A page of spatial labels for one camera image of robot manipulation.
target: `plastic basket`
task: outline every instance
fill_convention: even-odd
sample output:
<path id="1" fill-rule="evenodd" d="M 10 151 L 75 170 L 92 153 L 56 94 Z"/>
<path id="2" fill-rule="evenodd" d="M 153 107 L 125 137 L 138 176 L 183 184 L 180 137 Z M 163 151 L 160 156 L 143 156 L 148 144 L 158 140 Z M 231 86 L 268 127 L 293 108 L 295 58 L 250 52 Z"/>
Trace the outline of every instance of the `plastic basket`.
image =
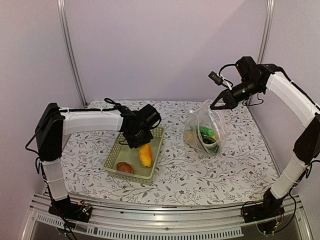
<path id="1" fill-rule="evenodd" d="M 110 177 L 119 178 L 131 182 L 150 185 L 153 180 L 158 156 L 164 141 L 165 128 L 159 126 L 151 130 L 153 139 L 150 147 L 152 151 L 152 166 L 145 168 L 141 165 L 139 159 L 139 149 L 130 149 L 128 145 L 121 145 L 119 142 L 125 141 L 124 136 L 120 133 L 104 162 L 104 169 L 109 173 Z M 125 162 L 131 165 L 134 174 L 117 170 L 117 164 Z"/>

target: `floral tablecloth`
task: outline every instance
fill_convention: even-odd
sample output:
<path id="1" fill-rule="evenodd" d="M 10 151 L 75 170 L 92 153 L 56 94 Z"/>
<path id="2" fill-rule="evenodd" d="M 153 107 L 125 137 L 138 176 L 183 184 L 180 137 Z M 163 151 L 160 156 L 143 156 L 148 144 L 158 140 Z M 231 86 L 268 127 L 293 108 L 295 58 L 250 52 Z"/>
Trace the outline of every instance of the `floral tablecloth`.
<path id="1" fill-rule="evenodd" d="M 104 162 L 118 135 L 114 131 L 73 134 L 62 154 L 62 169 L 70 193 L 95 198 L 155 205 L 217 205 L 261 199 L 274 183 L 277 172 L 245 106 L 223 110 L 229 136 L 217 156 L 194 151 L 183 140 L 189 110 L 201 102 L 119 101 L 132 110 L 153 105 L 165 126 L 152 185 L 128 182 L 108 176 Z M 93 101 L 89 108 L 111 107 Z"/>

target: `clear plastic bag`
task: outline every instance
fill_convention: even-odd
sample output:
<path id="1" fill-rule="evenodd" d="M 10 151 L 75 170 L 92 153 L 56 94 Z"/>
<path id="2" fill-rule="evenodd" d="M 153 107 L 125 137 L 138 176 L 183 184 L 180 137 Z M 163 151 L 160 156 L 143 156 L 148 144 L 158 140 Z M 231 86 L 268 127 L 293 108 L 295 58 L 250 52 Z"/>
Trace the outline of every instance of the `clear plastic bag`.
<path id="1" fill-rule="evenodd" d="M 192 148 L 214 156 L 221 152 L 229 135 L 221 110 L 211 110 L 213 100 L 206 100 L 198 110 L 187 115 L 183 139 Z"/>

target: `metal pole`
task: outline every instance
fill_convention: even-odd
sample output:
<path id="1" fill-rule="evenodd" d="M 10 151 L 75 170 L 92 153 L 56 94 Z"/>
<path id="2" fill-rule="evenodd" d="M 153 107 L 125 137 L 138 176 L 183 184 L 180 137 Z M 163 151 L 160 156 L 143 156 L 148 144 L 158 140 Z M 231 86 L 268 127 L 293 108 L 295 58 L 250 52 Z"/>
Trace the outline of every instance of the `metal pole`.
<path id="1" fill-rule="evenodd" d="M 84 89 L 81 84 L 81 80 L 80 80 L 80 76 L 79 76 L 79 72 L 78 72 L 78 68 L 77 68 L 77 64 L 76 64 L 76 59 L 75 59 L 74 51 L 73 51 L 72 44 L 71 44 L 70 32 L 69 32 L 69 27 L 68 27 L 68 22 L 67 22 L 65 1 L 64 0 L 57 0 L 57 4 L 58 4 L 58 11 L 59 11 L 59 17 L 60 17 L 60 22 L 61 22 L 61 28 L 62 28 L 64 43 L 65 43 L 65 48 L 66 48 L 66 52 L 67 52 L 68 59 L 70 62 L 70 67 L 71 67 L 75 87 L 78 92 L 81 104 L 85 107 L 87 105 L 87 100 L 86 100 Z"/>
<path id="2" fill-rule="evenodd" d="M 262 64 L 265 58 L 270 30 L 271 30 L 272 18 L 274 15 L 274 7 L 275 7 L 275 0 L 268 0 L 267 6 L 266 6 L 263 35 L 262 35 L 258 59 L 256 61 L 257 64 Z M 248 105 L 252 103 L 252 98 L 253 97 L 251 96 L 250 99 L 246 101 Z"/>

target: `yellow mango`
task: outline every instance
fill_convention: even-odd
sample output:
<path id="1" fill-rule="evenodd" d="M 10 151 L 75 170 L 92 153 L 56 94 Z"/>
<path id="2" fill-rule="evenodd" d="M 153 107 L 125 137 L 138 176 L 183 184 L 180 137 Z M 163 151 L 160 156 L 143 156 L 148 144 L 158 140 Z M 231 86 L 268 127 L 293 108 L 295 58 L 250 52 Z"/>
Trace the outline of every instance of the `yellow mango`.
<path id="1" fill-rule="evenodd" d="M 152 151 L 149 144 L 142 145 L 139 148 L 139 159 L 144 168 L 152 166 Z"/>

